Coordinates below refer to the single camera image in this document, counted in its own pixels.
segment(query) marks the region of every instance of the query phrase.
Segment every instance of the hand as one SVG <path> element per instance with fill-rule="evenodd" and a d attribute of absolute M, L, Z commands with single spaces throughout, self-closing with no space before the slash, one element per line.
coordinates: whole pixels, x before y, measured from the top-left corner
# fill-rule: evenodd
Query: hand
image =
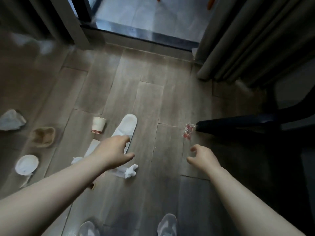
<path fill-rule="evenodd" d="M 135 156 L 134 153 L 124 154 L 128 142 L 130 142 L 130 138 L 127 135 L 107 138 L 100 142 L 91 155 L 103 158 L 106 163 L 106 170 L 114 169 L 127 163 Z"/>
<path fill-rule="evenodd" d="M 196 157 L 187 157 L 187 162 L 206 174 L 221 167 L 218 159 L 209 148 L 196 144 L 190 151 L 196 152 Z"/>

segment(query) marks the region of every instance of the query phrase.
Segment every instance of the person's right arm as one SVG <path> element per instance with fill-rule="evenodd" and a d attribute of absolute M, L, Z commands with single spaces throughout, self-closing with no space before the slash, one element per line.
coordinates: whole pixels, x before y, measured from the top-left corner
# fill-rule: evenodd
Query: person's right arm
<path fill-rule="evenodd" d="M 242 235 L 304 235 L 221 167 L 210 149 L 194 145 L 191 151 L 196 152 L 196 157 L 188 157 L 188 163 L 209 176 Z"/>

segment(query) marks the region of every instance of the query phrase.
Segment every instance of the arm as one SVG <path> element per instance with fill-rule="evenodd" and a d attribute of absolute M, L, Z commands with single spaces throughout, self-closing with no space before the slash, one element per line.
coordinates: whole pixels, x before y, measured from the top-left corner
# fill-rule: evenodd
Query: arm
<path fill-rule="evenodd" d="M 194 145 L 191 151 L 196 157 L 188 157 L 188 163 L 209 176 L 242 235 L 304 235 L 222 168 L 210 149 Z"/>
<path fill-rule="evenodd" d="M 1 235 L 41 235 L 104 171 L 133 157 L 124 155 L 128 136 L 102 141 L 91 155 L 0 201 Z"/>

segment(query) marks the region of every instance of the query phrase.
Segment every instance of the white lid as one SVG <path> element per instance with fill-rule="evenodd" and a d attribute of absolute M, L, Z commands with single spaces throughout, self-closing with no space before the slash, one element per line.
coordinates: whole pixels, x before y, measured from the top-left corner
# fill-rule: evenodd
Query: white lid
<path fill-rule="evenodd" d="M 22 156 L 15 165 L 15 171 L 19 175 L 27 176 L 38 167 L 38 158 L 34 155 Z"/>

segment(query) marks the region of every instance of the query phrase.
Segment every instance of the orange object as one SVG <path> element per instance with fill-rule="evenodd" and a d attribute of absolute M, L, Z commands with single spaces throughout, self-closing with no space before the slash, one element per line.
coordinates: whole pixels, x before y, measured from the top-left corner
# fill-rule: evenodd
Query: orange object
<path fill-rule="evenodd" d="M 211 7 L 213 6 L 213 3 L 215 3 L 215 0 L 209 0 L 208 1 L 208 5 L 207 5 L 207 9 L 210 10 Z"/>

